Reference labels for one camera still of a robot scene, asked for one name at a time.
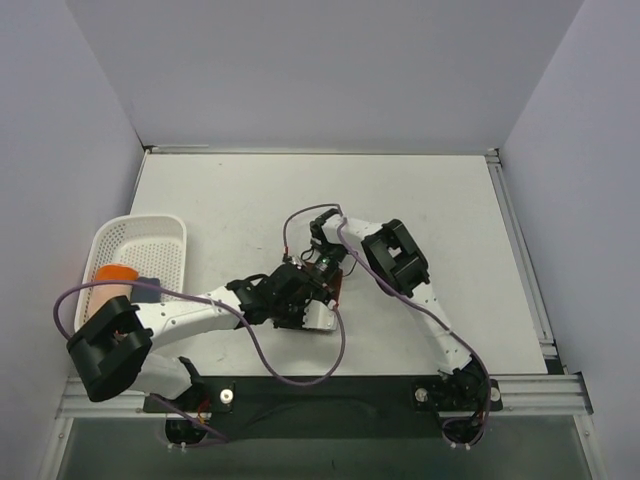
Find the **brown towel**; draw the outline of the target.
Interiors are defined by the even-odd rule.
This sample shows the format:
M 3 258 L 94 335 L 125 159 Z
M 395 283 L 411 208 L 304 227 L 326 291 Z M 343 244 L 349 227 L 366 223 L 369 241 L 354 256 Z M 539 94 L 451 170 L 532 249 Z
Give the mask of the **brown towel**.
M 303 263 L 308 280 L 304 287 L 309 301 L 316 301 L 332 310 L 338 303 L 343 283 L 340 265 L 328 258 Z

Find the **aluminium front frame rail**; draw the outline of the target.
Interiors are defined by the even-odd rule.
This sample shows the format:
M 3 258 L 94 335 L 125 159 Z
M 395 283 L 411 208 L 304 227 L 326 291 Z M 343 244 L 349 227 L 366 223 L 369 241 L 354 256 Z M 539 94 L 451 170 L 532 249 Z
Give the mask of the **aluminium front frame rail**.
M 209 376 L 204 379 L 210 410 L 238 413 L 255 404 L 274 408 L 305 402 L 348 401 L 371 409 L 438 411 L 442 416 L 475 412 L 478 394 L 460 392 L 433 376 L 334 376 L 315 386 L 286 385 L 270 376 Z M 500 375 L 491 379 L 490 411 L 500 415 L 573 416 L 593 413 L 581 375 Z

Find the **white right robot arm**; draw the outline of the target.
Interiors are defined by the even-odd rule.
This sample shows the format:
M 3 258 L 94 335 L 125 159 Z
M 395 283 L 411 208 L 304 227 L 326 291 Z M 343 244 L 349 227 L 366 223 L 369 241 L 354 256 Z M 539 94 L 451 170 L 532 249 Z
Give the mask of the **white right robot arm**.
M 443 396 L 463 410 L 480 397 L 490 398 L 486 366 L 452 328 L 436 295 L 429 263 L 404 223 L 384 223 L 347 217 L 332 208 L 309 224 L 316 247 L 342 246 L 388 295 L 410 312 L 426 340 L 439 374 L 447 380 Z

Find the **aluminium frame rail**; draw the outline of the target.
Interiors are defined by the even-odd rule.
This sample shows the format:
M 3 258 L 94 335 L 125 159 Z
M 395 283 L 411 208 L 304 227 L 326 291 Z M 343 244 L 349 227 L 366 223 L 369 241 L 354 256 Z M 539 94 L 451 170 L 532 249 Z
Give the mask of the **aluminium frame rail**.
M 499 157 L 499 148 L 480 150 L 398 150 L 398 149 L 335 149 L 335 148 L 292 148 L 292 147 L 214 147 L 211 145 L 147 145 L 145 149 L 153 154 L 211 154 L 211 155 L 442 155 L 442 156 L 483 156 Z
M 204 379 L 210 410 L 238 413 L 255 404 L 274 408 L 305 402 L 348 401 L 371 409 L 438 411 L 442 416 L 475 412 L 478 394 L 460 392 L 433 376 L 334 376 L 315 386 L 286 385 L 270 376 L 209 376 Z M 500 375 L 491 379 L 490 411 L 500 415 L 573 416 L 593 413 L 581 375 Z

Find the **white plastic basket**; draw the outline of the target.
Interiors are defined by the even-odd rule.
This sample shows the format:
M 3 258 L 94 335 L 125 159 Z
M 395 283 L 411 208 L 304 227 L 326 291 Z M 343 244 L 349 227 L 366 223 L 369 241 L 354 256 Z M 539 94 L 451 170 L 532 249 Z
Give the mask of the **white plastic basket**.
M 108 264 L 131 267 L 160 286 L 181 292 L 184 285 L 187 229 L 173 215 L 125 215 L 106 222 L 95 234 L 83 281 L 95 279 Z

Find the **aluminium back frame rail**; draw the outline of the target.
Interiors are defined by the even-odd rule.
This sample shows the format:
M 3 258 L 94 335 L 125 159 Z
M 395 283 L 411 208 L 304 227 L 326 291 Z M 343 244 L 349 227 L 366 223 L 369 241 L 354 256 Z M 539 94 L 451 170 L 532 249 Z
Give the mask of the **aluminium back frame rail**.
M 442 155 L 442 156 L 483 156 L 499 157 L 499 148 L 480 150 L 398 150 L 398 149 L 335 149 L 335 148 L 292 148 L 292 147 L 214 147 L 211 145 L 147 145 L 145 149 L 153 154 L 211 154 L 211 155 Z

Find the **orange towel in basket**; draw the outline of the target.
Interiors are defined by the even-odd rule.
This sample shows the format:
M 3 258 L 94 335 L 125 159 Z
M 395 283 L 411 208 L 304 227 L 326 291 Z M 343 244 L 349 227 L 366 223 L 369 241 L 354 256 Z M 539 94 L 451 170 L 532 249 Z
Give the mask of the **orange towel in basket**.
M 138 272 L 129 266 L 121 264 L 107 264 L 96 271 L 94 280 L 97 282 L 124 281 L 124 284 L 120 283 L 120 286 L 129 286 L 130 283 L 136 281 L 138 277 Z

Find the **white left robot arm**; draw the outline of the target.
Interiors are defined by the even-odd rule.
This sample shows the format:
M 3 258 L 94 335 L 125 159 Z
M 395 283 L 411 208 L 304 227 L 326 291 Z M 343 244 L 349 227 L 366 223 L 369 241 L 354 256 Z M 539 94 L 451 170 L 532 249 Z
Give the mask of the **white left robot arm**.
M 163 356 L 159 349 L 213 331 L 251 330 L 267 320 L 278 328 L 303 328 L 315 301 L 309 272 L 291 263 L 199 295 L 156 285 L 159 301 L 133 302 L 133 290 L 144 286 L 137 278 L 111 273 L 76 288 L 101 301 L 66 343 L 93 402 L 134 390 L 191 411 L 202 399 L 199 371 L 189 357 Z

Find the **blue towel in basket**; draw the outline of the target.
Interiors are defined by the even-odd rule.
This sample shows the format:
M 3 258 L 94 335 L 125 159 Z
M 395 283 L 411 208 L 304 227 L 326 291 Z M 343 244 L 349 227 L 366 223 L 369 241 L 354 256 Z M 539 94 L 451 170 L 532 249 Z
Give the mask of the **blue towel in basket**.
M 130 301 L 133 304 L 160 303 L 162 293 L 158 290 L 161 282 L 155 277 L 139 277 L 132 287 Z

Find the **aluminium right side rail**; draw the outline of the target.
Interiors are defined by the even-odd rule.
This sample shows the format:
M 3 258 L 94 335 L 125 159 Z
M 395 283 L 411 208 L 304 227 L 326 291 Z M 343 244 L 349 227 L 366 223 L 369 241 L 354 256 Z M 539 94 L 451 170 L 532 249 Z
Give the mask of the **aluminium right side rail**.
M 561 360 L 531 256 L 511 199 L 506 177 L 503 172 L 503 165 L 499 156 L 499 150 L 489 150 L 485 155 L 485 161 L 514 254 L 516 267 L 524 288 L 533 326 L 538 337 L 545 364 L 550 374 L 564 374 L 566 367 Z

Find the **peach towel in basket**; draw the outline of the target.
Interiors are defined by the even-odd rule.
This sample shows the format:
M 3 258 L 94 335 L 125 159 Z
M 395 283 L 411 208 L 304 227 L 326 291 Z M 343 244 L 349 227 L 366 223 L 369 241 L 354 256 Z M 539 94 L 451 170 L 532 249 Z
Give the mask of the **peach towel in basket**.
M 108 300 L 118 296 L 125 296 L 129 299 L 131 291 L 132 287 L 126 284 L 109 284 L 92 287 L 88 294 L 88 302 L 82 320 L 82 325 L 84 325 Z

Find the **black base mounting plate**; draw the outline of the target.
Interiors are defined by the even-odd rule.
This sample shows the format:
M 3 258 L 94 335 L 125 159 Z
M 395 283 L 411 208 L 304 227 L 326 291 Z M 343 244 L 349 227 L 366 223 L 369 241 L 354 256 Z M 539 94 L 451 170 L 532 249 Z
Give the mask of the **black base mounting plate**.
M 438 438 L 442 425 L 470 419 L 474 436 L 486 410 L 503 408 L 495 380 L 427 376 L 336 376 L 311 387 L 272 377 L 211 376 L 176 400 L 144 401 L 168 414 L 171 440 L 387 440 Z

